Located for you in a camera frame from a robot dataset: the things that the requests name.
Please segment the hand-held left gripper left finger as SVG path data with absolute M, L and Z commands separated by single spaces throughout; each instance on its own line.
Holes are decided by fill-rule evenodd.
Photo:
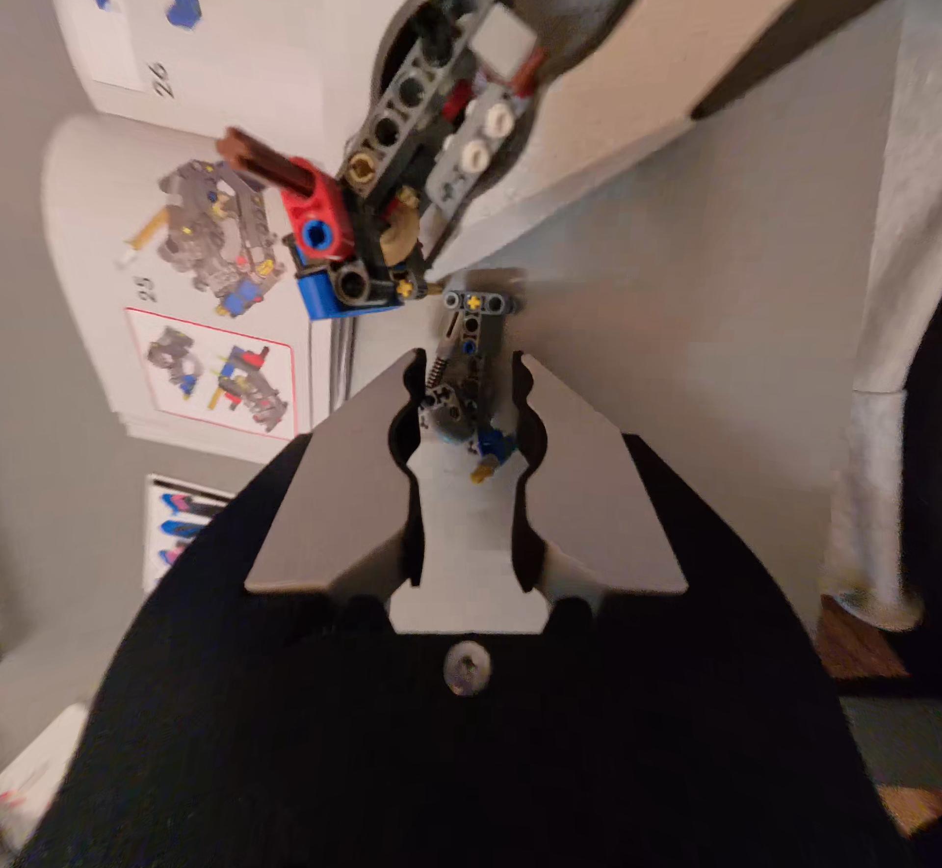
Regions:
M 256 595 L 388 600 L 420 584 L 425 531 L 418 477 L 427 356 L 407 350 L 312 429 L 244 582 Z

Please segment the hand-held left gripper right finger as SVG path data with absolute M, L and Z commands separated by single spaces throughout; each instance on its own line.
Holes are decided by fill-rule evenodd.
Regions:
M 517 449 L 512 568 L 548 602 L 687 592 L 620 429 L 534 356 L 512 356 Z

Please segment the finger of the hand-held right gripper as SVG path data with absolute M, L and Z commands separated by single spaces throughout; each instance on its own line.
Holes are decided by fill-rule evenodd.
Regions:
M 416 24 L 416 14 L 436 1 L 448 14 L 456 40 L 466 46 L 478 28 L 478 0 L 405 0 L 398 6 L 380 42 L 371 79 L 366 119 L 371 119 L 390 82 L 407 60 L 417 41 L 426 43 Z
M 691 127 L 693 108 L 795 0 L 636 0 L 541 95 L 512 170 L 466 209 L 430 268 L 472 266 Z

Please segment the grey lego chassis assembly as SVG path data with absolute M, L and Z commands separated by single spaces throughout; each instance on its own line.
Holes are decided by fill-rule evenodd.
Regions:
M 334 176 L 241 130 L 222 158 L 277 188 L 309 320 L 398 309 L 431 293 L 436 248 L 507 155 L 547 58 L 512 0 L 417 0 L 395 37 L 406 50 L 379 81 Z

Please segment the dark grey lego suspension assembly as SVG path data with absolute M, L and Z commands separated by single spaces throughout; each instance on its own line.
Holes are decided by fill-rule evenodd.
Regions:
M 474 485 L 490 480 L 516 450 L 515 434 L 498 423 L 497 359 L 517 301 L 497 291 L 452 289 L 443 295 L 445 327 L 419 408 L 420 427 L 462 446 L 476 460 Z

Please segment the lego instruction booklet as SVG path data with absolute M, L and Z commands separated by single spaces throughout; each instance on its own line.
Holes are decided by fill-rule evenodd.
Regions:
M 134 438 L 252 463 L 331 408 L 332 334 L 296 287 L 278 190 L 229 126 L 316 158 L 318 0 L 53 0 L 93 111 L 53 133 L 49 251 Z

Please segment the lego sticker sheet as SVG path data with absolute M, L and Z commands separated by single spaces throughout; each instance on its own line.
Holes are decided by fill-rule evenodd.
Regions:
M 234 495 L 150 474 L 144 498 L 142 589 L 148 597 Z

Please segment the small white car leaflet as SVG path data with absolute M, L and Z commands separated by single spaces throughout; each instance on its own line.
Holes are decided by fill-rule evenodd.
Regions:
M 87 721 L 87 704 L 70 705 L 2 771 L 2 866 L 12 862 L 48 811 Z

